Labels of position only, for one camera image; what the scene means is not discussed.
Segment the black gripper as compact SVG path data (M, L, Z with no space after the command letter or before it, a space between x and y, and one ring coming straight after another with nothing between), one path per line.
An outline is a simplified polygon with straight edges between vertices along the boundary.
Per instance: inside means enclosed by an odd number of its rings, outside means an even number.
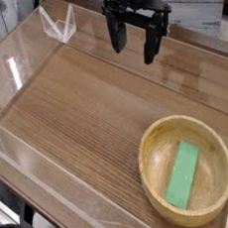
M103 0L110 40L116 53L127 44L126 24L145 29L144 61L151 64L159 52L162 35L168 34L171 7L162 0Z

